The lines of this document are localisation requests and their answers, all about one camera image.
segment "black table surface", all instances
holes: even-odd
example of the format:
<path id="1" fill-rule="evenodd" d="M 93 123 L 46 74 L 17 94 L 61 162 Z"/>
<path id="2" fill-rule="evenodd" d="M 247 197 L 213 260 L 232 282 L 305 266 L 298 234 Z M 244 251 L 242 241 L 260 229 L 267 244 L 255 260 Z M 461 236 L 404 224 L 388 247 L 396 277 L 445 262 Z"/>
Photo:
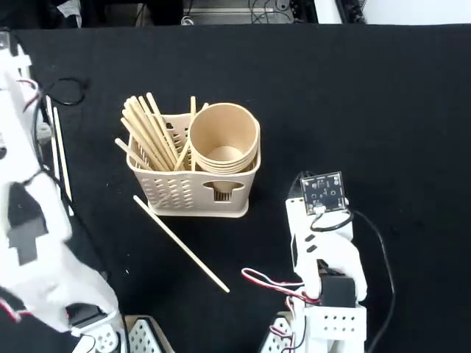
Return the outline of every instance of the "black table surface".
<path id="1" fill-rule="evenodd" d="M 351 205 L 380 228 L 397 308 L 377 352 L 467 345 L 471 26 L 186 26 L 19 32 L 37 78 L 89 82 L 59 107 L 73 196 L 126 314 L 153 315 L 178 352 L 256 352 L 283 296 L 245 281 L 296 279 L 284 201 L 301 170 L 342 171 Z M 57 94 L 67 94 L 68 89 Z M 124 100 L 153 92 L 163 113 L 231 101 L 261 123 L 262 166 L 238 219 L 164 218 L 230 287 L 223 293 L 132 200 Z M 354 221 L 369 284 L 369 335 L 389 306 L 379 244 Z M 73 249 L 91 265 L 90 244 Z M 0 313 L 3 352 L 71 352 L 75 340 Z"/>

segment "stacked paper cups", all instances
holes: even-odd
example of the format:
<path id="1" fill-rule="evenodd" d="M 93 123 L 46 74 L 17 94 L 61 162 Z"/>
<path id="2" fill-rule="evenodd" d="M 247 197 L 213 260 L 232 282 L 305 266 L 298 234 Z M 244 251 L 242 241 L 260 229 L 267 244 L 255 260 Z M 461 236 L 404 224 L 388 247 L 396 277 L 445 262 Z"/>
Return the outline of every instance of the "stacked paper cups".
<path id="1" fill-rule="evenodd" d="M 247 171 L 258 152 L 260 124 L 245 108 L 232 103 L 218 103 L 196 114 L 188 130 L 192 158 L 203 170 L 230 175 Z M 231 182 L 213 186 L 230 192 Z"/>

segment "wooden chopstick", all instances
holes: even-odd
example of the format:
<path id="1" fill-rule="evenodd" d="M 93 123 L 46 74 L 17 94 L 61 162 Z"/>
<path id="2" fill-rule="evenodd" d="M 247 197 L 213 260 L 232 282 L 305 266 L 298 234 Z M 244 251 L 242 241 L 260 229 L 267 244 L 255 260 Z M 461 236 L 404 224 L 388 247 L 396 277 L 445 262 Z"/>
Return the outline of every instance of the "wooden chopstick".
<path id="1" fill-rule="evenodd" d="M 164 170 L 170 171 L 169 165 L 163 159 L 160 151 L 154 144 L 152 143 L 152 139 L 147 133 L 146 129 L 142 126 L 141 122 L 139 121 L 138 117 L 134 115 L 133 111 L 130 109 L 128 103 L 125 103 L 126 109 L 122 110 L 124 117 L 126 118 L 127 122 L 132 126 L 132 128 L 142 137 L 143 140 L 146 141 L 147 146 L 152 151 L 152 154 L 155 158 L 159 161 L 161 165 L 164 165 Z"/>
<path id="2" fill-rule="evenodd" d="M 49 116 L 49 121 L 52 125 L 52 136 L 51 136 L 51 150 L 52 150 L 52 165 L 54 166 L 54 176 L 57 180 L 60 180 L 59 172 L 59 157 L 57 156 L 57 140 L 55 132 L 55 122 L 54 122 L 54 113 L 52 112 L 52 102 L 51 97 L 46 96 L 46 111 Z M 60 197 L 60 188 L 59 185 L 56 185 L 57 193 Z"/>
<path id="3" fill-rule="evenodd" d="M 191 117 L 190 117 L 190 124 L 191 122 L 193 121 L 195 115 L 196 115 L 196 97 L 195 96 L 191 96 L 190 98 L 190 114 L 191 114 Z M 193 158 L 193 155 L 191 156 L 191 171 L 195 171 L 196 170 L 196 160 Z"/>
<path id="4" fill-rule="evenodd" d="M 150 122 L 152 125 L 152 128 L 155 132 L 155 136 L 157 136 L 159 140 L 159 145 L 161 148 L 165 150 L 165 153 L 167 157 L 169 158 L 169 162 L 171 163 L 170 167 L 173 168 L 177 158 L 175 158 L 174 154 L 171 152 L 171 149 L 169 145 L 167 144 L 165 137 L 163 136 L 162 130 L 160 130 L 160 127 L 158 126 L 157 122 L 154 119 L 154 116 L 152 115 L 152 112 L 150 111 L 149 107 L 147 106 L 146 100 L 144 99 L 143 96 L 139 96 L 139 103 L 141 104 L 142 109 L 144 110 L 144 114 L 147 118 L 147 120 Z"/>
<path id="5" fill-rule="evenodd" d="M 126 143 L 123 142 L 122 139 L 116 138 L 116 139 L 115 139 L 115 143 L 116 143 L 116 145 L 118 145 L 124 152 L 126 152 L 126 154 L 128 154 L 129 156 L 131 156 L 131 158 L 134 159 L 134 161 L 136 161 L 136 163 L 139 164 L 139 166 L 140 166 L 142 169 L 146 169 L 147 171 L 151 171 L 151 170 L 152 170 L 152 169 L 146 164 L 146 162 L 144 162 L 144 160 L 138 156 L 137 153 L 135 153 L 132 149 L 129 148 L 129 146 L 128 146 Z"/>
<path id="6" fill-rule="evenodd" d="M 71 183 L 68 180 L 68 169 L 67 169 L 67 161 L 65 160 L 65 152 L 64 152 L 64 143 L 62 139 L 62 130 L 60 128 L 60 120 L 59 120 L 59 113 L 57 112 L 57 108 L 54 107 L 53 116 L 54 116 L 54 129 L 57 134 L 57 145 L 59 147 L 59 157 L 60 157 L 60 165 L 62 166 L 62 175 L 64 179 L 64 188 L 65 193 L 67 194 L 68 199 L 72 202 L 72 191 L 71 191 Z M 73 216 L 74 211 L 72 207 L 68 207 L 68 215 Z"/>
<path id="7" fill-rule="evenodd" d="M 144 112 L 141 104 L 139 103 L 138 99 L 135 96 L 132 96 L 128 102 L 130 103 L 132 111 L 135 113 L 135 116 L 139 119 L 141 122 L 142 126 L 146 130 L 147 134 L 151 138 L 150 142 L 152 143 L 151 146 L 154 146 L 156 150 L 158 151 L 158 154 L 162 156 L 162 158 L 165 160 L 165 163 L 169 167 L 169 170 L 173 169 L 174 167 L 174 162 L 171 161 L 170 157 L 167 154 L 165 145 L 163 145 L 158 136 L 159 135 L 154 128 L 152 127 L 152 124 L 147 118 L 146 113 Z"/>
<path id="8" fill-rule="evenodd" d="M 139 143 L 142 149 L 146 152 L 147 156 L 152 161 L 152 164 L 159 170 L 159 171 L 168 171 L 167 167 L 165 167 L 159 159 L 154 155 L 154 152 L 150 148 L 149 144 L 146 142 L 145 138 L 143 138 L 129 123 L 128 120 L 125 118 L 121 118 L 121 122 L 127 131 L 132 135 L 132 137 Z"/>
<path id="9" fill-rule="evenodd" d="M 191 96 L 191 98 L 190 98 L 190 111 L 191 111 L 191 121 L 193 121 L 194 116 L 196 114 L 196 98 L 194 96 Z M 185 143 L 182 151 L 180 152 L 180 156 L 178 157 L 178 161 L 175 164 L 174 171 L 176 171 L 177 168 L 179 168 L 180 165 L 183 163 L 183 160 L 185 159 L 189 148 L 190 148 L 190 138 L 188 136 L 188 138 L 186 139 L 186 143 Z"/>
<path id="10" fill-rule="evenodd" d="M 154 96 L 152 95 L 152 93 L 147 93 L 146 97 L 147 97 L 147 100 L 149 101 L 152 111 L 154 112 L 157 122 L 159 123 L 160 129 L 163 132 L 163 136 L 167 140 L 167 144 L 170 147 L 171 153 L 174 155 L 175 159 L 178 160 L 178 152 L 177 152 L 177 149 L 175 148 L 174 140 L 170 136 L 169 131 L 167 130 L 166 122 L 163 120 L 162 115 L 160 114 L 157 103 L 155 103 Z"/>
<path id="11" fill-rule="evenodd" d="M 133 196 L 134 201 L 157 223 L 165 233 L 182 248 L 182 250 L 226 293 L 229 288 L 173 233 L 165 223 L 162 222 L 136 195 Z"/>

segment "utensil holder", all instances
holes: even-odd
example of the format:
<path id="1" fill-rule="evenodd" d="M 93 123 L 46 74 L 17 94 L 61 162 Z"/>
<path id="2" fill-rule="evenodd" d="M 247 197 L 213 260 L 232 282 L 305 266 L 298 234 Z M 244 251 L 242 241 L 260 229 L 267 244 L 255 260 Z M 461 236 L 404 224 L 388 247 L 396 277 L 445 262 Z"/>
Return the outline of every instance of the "utensil holder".
<path id="1" fill-rule="evenodd" d="M 191 114 L 162 116 L 180 153 L 188 137 Z M 149 163 L 148 157 L 132 136 L 129 147 Z M 237 218 L 249 209 L 250 189 L 260 168 L 261 150 L 259 143 L 258 152 L 248 171 L 229 175 L 204 171 L 147 171 L 139 168 L 129 155 L 126 161 L 146 194 L 149 208 L 155 214 Z M 188 152 L 187 164 L 191 165 L 191 150 Z M 235 188 L 222 193 L 212 187 L 213 182 L 232 182 Z"/>

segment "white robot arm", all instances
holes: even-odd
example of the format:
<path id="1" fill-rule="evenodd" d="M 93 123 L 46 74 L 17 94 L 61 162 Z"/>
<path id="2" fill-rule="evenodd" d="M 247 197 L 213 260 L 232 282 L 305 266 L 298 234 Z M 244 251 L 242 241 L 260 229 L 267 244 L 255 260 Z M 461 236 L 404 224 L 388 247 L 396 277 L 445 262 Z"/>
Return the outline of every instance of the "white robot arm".
<path id="1" fill-rule="evenodd" d="M 366 298 L 367 285 L 351 243 L 353 215 L 341 174 L 301 183 L 303 192 L 286 200 L 286 211 L 293 269 L 302 283 L 290 293 L 290 284 L 269 280 L 279 285 L 269 288 L 288 295 L 291 315 L 276 317 L 261 352 L 364 353 L 366 308 L 359 302 Z"/>
<path id="2" fill-rule="evenodd" d="M 91 335 L 98 352 L 114 352 L 121 332 L 118 299 L 102 276 L 78 261 L 64 244 L 71 237 L 71 225 L 53 180 L 38 162 L 37 141 L 32 137 L 38 128 L 35 114 L 40 114 L 38 86 L 25 85 L 30 80 L 21 71 L 31 62 L 24 54 L 12 56 L 9 42 L 9 33 L 1 32 L 0 286 L 19 298 L 28 314 L 55 330 Z M 8 201 L 13 183 L 24 186 L 42 216 L 12 228 Z M 66 310 L 73 304 L 99 310 L 93 317 L 77 318 Z M 100 336 L 106 344 L 101 344 L 103 340 L 98 344 Z"/>

